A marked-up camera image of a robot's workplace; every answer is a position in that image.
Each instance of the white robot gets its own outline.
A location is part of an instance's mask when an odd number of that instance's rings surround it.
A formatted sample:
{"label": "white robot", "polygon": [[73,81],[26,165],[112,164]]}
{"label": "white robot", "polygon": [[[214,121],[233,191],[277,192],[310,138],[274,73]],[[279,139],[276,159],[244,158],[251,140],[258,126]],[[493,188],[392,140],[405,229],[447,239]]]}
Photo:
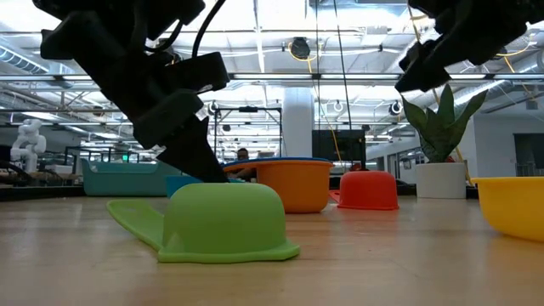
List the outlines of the white robot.
{"label": "white robot", "polygon": [[[47,141],[40,135],[39,129],[42,122],[37,119],[26,119],[19,127],[19,136],[11,146],[11,160],[20,161],[21,157],[26,160],[25,171],[33,173],[37,170],[37,155],[45,152]],[[28,143],[25,149],[20,147]]]}

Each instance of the teal bin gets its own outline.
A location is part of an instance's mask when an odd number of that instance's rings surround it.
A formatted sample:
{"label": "teal bin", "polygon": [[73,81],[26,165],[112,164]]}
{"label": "teal bin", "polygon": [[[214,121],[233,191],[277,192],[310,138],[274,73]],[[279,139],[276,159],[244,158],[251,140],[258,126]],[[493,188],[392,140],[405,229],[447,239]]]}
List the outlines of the teal bin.
{"label": "teal bin", "polygon": [[166,176],[180,171],[165,163],[109,163],[82,159],[87,196],[166,196]]}

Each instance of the blue bin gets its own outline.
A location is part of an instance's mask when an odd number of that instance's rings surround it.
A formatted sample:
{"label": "blue bin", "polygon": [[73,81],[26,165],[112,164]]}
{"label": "blue bin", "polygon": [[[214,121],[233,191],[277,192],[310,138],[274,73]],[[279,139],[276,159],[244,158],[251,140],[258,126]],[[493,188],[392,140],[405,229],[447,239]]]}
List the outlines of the blue bin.
{"label": "blue bin", "polygon": [[[231,183],[245,183],[240,179],[229,178]],[[178,189],[188,184],[202,183],[198,178],[193,178],[189,175],[169,175],[167,176],[167,196],[168,199],[173,196]]]}

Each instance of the potted plant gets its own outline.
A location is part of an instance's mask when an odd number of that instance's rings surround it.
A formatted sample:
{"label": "potted plant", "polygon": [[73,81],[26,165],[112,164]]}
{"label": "potted plant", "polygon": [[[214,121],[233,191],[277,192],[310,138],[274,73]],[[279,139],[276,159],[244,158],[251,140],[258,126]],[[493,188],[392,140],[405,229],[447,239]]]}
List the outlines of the potted plant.
{"label": "potted plant", "polygon": [[428,163],[416,166],[417,196],[423,198],[464,199],[464,162],[446,162],[459,145],[470,117],[482,106],[487,91],[473,96],[464,105],[455,105],[450,85],[440,97],[437,112],[423,111],[403,97],[406,119],[419,133]]}

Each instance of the white column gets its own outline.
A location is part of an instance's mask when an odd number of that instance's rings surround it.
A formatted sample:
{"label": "white column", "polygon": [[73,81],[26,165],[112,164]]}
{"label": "white column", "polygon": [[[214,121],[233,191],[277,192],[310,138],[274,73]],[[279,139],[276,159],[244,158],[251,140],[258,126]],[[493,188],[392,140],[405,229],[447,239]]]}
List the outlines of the white column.
{"label": "white column", "polygon": [[286,88],[283,100],[283,149],[289,157],[312,157],[314,94],[312,88]]}

